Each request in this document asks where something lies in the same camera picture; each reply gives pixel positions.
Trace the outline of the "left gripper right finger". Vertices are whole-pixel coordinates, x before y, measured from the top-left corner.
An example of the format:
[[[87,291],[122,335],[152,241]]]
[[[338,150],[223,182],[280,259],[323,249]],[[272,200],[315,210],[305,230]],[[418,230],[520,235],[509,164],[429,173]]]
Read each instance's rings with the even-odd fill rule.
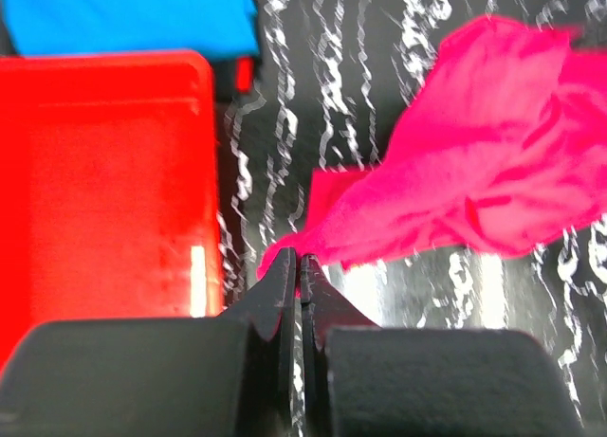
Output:
[[[381,328],[301,261],[306,413],[320,436],[581,436],[527,334]]]

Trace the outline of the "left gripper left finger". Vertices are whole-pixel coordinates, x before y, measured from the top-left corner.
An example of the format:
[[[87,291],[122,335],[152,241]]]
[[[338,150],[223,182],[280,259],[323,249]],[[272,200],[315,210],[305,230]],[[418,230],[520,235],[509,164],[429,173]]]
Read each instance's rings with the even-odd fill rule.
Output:
[[[290,424],[297,258],[214,318],[55,321],[1,378],[5,436],[280,436]]]

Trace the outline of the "pink t shirt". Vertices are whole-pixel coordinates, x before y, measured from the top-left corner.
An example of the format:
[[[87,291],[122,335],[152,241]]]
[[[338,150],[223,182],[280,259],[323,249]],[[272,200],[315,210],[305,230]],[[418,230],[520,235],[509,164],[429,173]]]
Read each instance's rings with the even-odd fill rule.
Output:
[[[606,211],[606,47],[479,17],[439,48],[381,164],[317,170],[304,228],[270,246],[344,267],[465,245],[504,257]]]

